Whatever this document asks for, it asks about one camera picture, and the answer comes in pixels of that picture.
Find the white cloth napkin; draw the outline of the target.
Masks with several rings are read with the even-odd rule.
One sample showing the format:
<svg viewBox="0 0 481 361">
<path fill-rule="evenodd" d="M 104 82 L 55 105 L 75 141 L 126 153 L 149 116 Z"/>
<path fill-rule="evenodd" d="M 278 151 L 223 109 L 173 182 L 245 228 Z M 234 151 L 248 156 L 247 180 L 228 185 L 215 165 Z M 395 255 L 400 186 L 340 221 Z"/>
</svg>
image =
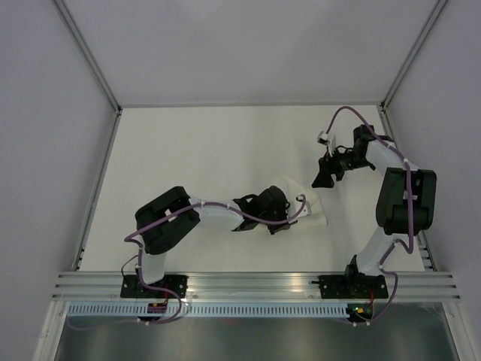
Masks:
<svg viewBox="0 0 481 361">
<path fill-rule="evenodd" d="M 318 193 L 311 188 L 304 187 L 287 175 L 276 177 L 272 184 L 283 191 L 290 203 L 289 217 L 293 217 L 301 211 L 296 218 L 300 226 L 326 227 L 328 225 L 321 197 Z"/>
</svg>

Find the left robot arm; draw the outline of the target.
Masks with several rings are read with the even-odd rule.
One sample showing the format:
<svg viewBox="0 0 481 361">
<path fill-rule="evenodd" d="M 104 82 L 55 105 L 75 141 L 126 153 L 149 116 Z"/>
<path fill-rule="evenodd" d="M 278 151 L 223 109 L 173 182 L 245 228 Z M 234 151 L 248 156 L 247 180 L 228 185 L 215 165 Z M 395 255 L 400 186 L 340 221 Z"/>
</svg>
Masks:
<svg viewBox="0 0 481 361">
<path fill-rule="evenodd" d="M 136 232 L 128 240 L 141 249 L 138 289 L 149 298 L 162 293 L 167 252 L 199 226 L 246 232 L 262 224 L 274 235 L 289 229 L 306 211 L 304 194 L 290 200 L 277 186 L 229 202 L 201 200 L 181 186 L 173 187 L 135 213 Z"/>
</svg>

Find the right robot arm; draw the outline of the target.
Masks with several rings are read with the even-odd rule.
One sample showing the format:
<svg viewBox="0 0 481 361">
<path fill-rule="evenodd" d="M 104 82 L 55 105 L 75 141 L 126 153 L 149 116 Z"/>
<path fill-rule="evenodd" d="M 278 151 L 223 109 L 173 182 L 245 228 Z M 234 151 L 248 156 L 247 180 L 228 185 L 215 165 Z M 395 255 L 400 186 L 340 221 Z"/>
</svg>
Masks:
<svg viewBox="0 0 481 361">
<path fill-rule="evenodd" d="M 364 249 L 346 266 L 343 288 L 352 297 L 366 293 L 369 278 L 387 274 L 390 256 L 412 255 L 416 236 L 429 229 L 434 219 L 437 175 L 408 161 L 387 135 L 378 135 L 370 125 L 353 130 L 351 147 L 334 146 L 327 132 L 317 141 L 326 146 L 319 159 L 313 188 L 332 188 L 347 171 L 370 168 L 383 176 L 376 208 L 377 228 Z"/>
</svg>

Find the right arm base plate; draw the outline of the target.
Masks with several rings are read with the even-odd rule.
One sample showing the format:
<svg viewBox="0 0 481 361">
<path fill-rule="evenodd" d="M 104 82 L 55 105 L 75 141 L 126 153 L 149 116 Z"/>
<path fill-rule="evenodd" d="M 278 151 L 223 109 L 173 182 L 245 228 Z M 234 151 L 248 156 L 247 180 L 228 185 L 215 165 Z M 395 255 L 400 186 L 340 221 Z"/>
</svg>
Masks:
<svg viewBox="0 0 481 361">
<path fill-rule="evenodd" d="M 387 299 L 389 292 L 382 275 L 366 275 L 354 265 L 348 265 L 343 274 L 320 275 L 317 284 L 322 299 Z"/>
</svg>

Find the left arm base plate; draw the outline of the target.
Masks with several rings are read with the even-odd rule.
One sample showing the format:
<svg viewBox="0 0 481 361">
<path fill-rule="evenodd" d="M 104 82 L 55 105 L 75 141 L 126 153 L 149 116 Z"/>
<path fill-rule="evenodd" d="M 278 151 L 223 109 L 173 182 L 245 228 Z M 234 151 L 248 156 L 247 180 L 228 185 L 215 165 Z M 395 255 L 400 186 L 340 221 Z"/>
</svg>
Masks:
<svg viewBox="0 0 481 361">
<path fill-rule="evenodd" d="M 145 287 L 137 275 L 125 275 L 120 290 L 122 299 L 173 299 L 175 293 L 181 299 L 187 291 L 186 275 L 166 275 L 160 281 Z"/>
</svg>

